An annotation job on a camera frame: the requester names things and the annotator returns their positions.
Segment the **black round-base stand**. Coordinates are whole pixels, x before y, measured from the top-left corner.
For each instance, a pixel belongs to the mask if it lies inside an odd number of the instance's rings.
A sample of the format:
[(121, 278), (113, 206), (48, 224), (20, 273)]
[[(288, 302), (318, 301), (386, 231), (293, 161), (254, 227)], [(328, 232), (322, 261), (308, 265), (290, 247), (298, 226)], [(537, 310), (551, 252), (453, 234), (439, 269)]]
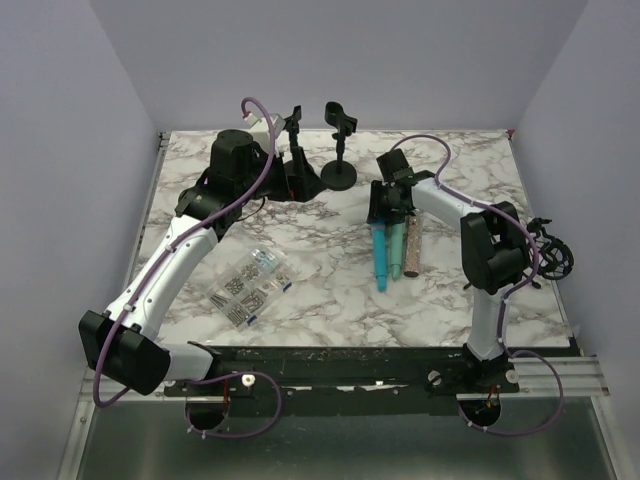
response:
[(328, 162), (321, 170), (321, 180), (333, 191), (345, 191), (353, 187), (357, 180), (355, 167), (344, 160), (346, 138), (356, 132), (358, 120), (344, 112), (343, 106), (330, 101), (325, 106), (325, 122), (334, 127), (332, 137), (336, 140), (336, 159)]
[(304, 149), (298, 143), (300, 133), (299, 122), (302, 118), (302, 107), (293, 108), (290, 116), (285, 118), (284, 129), (289, 136), (291, 160), (284, 164), (292, 199), (297, 202), (308, 202), (324, 190), (320, 177), (308, 162)]

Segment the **blue microphone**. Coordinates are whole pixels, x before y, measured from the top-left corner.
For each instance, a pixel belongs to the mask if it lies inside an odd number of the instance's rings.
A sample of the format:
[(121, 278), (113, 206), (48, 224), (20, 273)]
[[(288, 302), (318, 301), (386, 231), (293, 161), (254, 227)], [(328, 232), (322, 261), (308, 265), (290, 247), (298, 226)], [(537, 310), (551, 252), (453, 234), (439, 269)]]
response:
[(383, 221), (374, 221), (370, 224), (373, 263), (376, 286), (379, 292), (387, 289), (387, 247), (386, 247), (386, 225)]

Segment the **mint green microphone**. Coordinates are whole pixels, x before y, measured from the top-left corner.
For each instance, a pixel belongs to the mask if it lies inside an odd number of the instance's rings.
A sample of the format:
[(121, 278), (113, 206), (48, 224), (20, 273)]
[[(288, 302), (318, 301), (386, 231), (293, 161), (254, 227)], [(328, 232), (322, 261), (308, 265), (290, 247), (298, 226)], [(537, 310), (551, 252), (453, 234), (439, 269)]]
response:
[(393, 280), (398, 280), (403, 273), (405, 230), (405, 223), (396, 223), (390, 227), (390, 271)]

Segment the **glitter rhinestone microphone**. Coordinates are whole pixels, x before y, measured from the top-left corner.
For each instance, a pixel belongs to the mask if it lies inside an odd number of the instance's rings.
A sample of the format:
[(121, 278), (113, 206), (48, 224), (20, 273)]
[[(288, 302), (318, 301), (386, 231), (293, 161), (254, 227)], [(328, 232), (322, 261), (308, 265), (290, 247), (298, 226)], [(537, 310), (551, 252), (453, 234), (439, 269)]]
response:
[(422, 219), (419, 215), (407, 217), (405, 234), (404, 276), (415, 278), (420, 273), (422, 247)]

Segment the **black tripod shock-mount stand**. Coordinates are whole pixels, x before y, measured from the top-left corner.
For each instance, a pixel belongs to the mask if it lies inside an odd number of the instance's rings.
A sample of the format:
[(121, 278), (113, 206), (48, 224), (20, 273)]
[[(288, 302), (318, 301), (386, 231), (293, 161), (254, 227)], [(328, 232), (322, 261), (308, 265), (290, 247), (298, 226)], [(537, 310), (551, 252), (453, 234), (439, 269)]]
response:
[[(535, 217), (526, 229), (539, 253), (537, 275), (546, 280), (561, 280), (572, 271), (573, 253), (562, 240), (547, 232), (549, 219)], [(533, 266), (530, 243), (522, 231), (504, 218), (492, 214), (469, 214), (461, 220), (465, 289), (475, 287), (494, 294), (498, 289), (521, 281), (524, 271)]]

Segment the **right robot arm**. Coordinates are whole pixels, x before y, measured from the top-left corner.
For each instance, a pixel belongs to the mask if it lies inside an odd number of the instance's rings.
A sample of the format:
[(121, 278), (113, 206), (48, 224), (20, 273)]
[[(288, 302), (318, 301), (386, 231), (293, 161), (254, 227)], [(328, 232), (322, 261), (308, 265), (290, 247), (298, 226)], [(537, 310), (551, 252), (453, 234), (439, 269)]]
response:
[(496, 380), (491, 360), (503, 355), (506, 299), (531, 265), (526, 229), (515, 207), (484, 204), (446, 186), (429, 171), (416, 172), (399, 149), (377, 158), (381, 180), (371, 183), (367, 222), (382, 231), (418, 212), (456, 229), (461, 262), (474, 288), (471, 333), (466, 349), (475, 357), (460, 367), (460, 379), (480, 392)]

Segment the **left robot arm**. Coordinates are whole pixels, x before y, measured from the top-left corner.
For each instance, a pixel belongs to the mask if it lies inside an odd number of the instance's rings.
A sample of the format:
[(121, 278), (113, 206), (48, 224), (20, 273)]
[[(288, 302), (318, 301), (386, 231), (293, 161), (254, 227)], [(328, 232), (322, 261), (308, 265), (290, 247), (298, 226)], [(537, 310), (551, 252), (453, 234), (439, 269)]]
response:
[(291, 160), (284, 161), (276, 140), (280, 127), (254, 125), (218, 133), (209, 166), (183, 190), (168, 230), (147, 263), (102, 313), (87, 311), (79, 333), (94, 372), (97, 404), (103, 377), (147, 395), (164, 381), (187, 380), (201, 395), (214, 393), (222, 380), (214, 355), (194, 344), (162, 346), (157, 341), (169, 307), (196, 266), (257, 199), (306, 203), (322, 191), (294, 128), (287, 128)]

